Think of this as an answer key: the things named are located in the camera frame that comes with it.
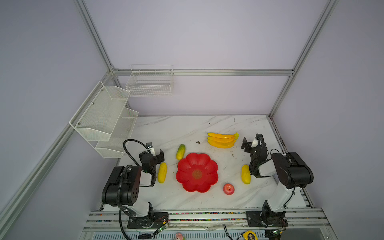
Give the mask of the yellow fake lemon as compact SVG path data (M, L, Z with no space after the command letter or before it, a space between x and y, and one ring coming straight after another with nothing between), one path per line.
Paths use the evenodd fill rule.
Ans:
M248 165L243 165L241 169L241 180L245 185L251 183L251 173Z
M166 163L161 163L158 172L158 182L163 184L166 180L168 166Z

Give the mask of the green-yellow fake mango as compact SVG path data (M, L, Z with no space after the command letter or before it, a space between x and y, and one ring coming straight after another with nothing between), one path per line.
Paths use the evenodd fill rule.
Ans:
M184 144L181 144L177 150L176 159L179 161L182 160L184 158L185 152L186 152L186 146Z

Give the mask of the yellow fake banana bunch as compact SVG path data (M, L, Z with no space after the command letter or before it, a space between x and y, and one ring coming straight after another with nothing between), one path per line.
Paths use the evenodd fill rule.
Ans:
M232 148L237 139L239 138L239 134L235 133L234 135L222 135L216 133L208 133L207 134L207 142L216 148L220 149L229 149Z

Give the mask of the red fake apple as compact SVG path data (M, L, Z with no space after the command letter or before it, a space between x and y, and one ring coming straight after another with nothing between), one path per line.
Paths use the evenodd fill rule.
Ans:
M223 192L228 196L233 195L235 192L235 187L232 184L225 184L223 186Z

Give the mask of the red flower-shaped fruit bowl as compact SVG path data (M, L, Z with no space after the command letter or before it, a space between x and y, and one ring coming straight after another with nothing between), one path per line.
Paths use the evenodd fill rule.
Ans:
M218 169L209 155L190 153L178 163L176 179L187 192L206 193L219 181Z

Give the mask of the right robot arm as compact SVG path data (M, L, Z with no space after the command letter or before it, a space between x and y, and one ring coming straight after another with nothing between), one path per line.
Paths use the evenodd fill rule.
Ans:
M268 150L262 134L252 142L243 139L241 149L250 154L251 161L243 165L241 179L246 185L255 178L275 178L277 187L264 201L260 211L247 211L249 227L282 227L288 225L286 210L293 197L314 180L312 170L296 152L282 154Z

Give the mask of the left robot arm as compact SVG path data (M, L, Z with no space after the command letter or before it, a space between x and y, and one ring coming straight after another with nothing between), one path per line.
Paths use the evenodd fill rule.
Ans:
M138 162L127 149L127 143L134 142L145 148L139 154ZM141 188L153 187L157 180L157 167L165 162L164 151L155 153L152 143L138 140L123 141L125 153L133 165L115 167L102 191L102 203L119 209L119 223L125 229L158 229L169 221L167 212L156 212L150 202L140 199Z

